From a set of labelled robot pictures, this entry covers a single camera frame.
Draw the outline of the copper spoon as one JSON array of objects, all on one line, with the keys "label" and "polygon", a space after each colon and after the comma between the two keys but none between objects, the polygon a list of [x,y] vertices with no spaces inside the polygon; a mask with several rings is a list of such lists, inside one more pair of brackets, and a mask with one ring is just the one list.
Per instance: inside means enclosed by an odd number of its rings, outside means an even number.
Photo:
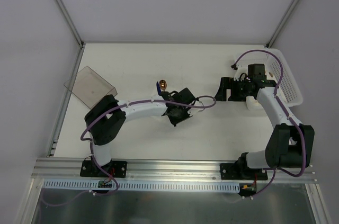
[{"label": "copper spoon", "polygon": [[167,82],[164,79],[161,79],[159,82],[159,88],[161,91],[166,91],[167,89]]}]

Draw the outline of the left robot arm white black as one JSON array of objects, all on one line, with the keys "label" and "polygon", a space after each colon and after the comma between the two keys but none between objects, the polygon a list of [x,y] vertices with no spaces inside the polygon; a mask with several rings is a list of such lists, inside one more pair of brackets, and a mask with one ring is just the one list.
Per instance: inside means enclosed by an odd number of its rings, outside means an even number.
[{"label": "left robot arm white black", "polygon": [[111,142],[117,137],[122,126],[145,117],[168,117],[170,123],[178,123],[191,117],[190,110],[195,108],[197,99],[189,94],[183,97],[179,93],[168,92],[136,101],[119,101],[113,95],[102,98],[85,116],[86,129],[81,141],[90,142],[92,170],[98,176],[108,175],[111,169]]}]

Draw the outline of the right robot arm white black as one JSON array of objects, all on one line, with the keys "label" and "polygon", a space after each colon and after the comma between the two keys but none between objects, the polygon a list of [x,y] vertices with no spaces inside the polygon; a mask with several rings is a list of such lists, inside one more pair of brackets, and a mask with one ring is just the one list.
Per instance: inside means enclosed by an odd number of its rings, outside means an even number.
[{"label": "right robot arm white black", "polygon": [[253,97],[273,128],[264,150],[243,154],[245,161],[237,166],[237,173],[243,179],[251,178],[259,168],[304,170],[310,164],[315,131],[292,114],[275,87],[274,80],[264,78],[238,81],[223,77],[220,80],[217,101],[244,102],[247,97]]}]

